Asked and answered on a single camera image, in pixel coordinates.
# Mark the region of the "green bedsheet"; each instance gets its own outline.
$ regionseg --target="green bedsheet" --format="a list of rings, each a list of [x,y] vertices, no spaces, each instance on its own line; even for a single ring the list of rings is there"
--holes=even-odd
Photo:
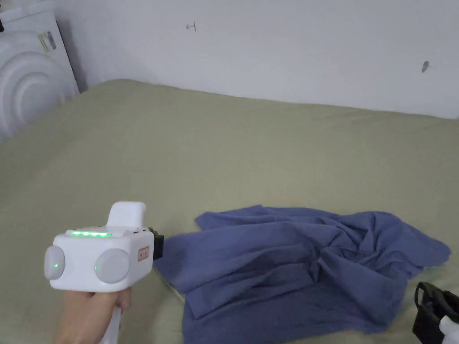
[[[459,293],[458,147],[456,120],[99,85],[0,145],[0,342],[51,341],[62,293],[44,278],[45,249],[139,200],[166,236],[197,230],[204,211],[255,204],[400,216],[447,243],[450,261],[410,283],[388,332],[300,343],[417,343],[416,282]],[[133,290],[120,342],[180,343],[183,304],[159,276]]]

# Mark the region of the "device handle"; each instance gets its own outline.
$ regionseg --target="device handle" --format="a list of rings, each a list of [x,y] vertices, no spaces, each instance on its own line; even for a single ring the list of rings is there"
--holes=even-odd
[[[118,332],[119,332],[120,320],[121,320],[121,308],[115,306],[113,308],[112,320],[110,321],[110,324],[108,325],[104,338],[102,338],[101,340],[101,344],[118,343]]]

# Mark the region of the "green led light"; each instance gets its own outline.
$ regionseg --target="green led light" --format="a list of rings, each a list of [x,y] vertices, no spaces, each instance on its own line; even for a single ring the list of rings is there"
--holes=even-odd
[[[93,237],[93,238],[106,238],[112,236],[111,233],[99,233],[99,232],[73,232],[74,237]]]

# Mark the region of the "hand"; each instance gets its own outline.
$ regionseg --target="hand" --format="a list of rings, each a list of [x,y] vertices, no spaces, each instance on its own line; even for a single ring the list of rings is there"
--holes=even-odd
[[[55,344],[98,344],[112,319],[115,306],[121,312],[131,304],[131,289],[116,293],[64,292],[64,313]]]

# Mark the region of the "white object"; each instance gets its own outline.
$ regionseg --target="white object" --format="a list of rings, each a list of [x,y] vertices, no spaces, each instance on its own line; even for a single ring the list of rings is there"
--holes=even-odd
[[[143,227],[145,204],[118,202],[102,227],[68,230],[54,238],[45,254],[45,277],[55,289],[115,292],[150,273],[155,237]],[[101,343],[116,343],[121,311]]]
[[[45,1],[0,13],[0,141],[78,94],[67,52]]]
[[[442,344],[459,344],[459,324],[444,316],[440,321],[440,331],[445,335]]]

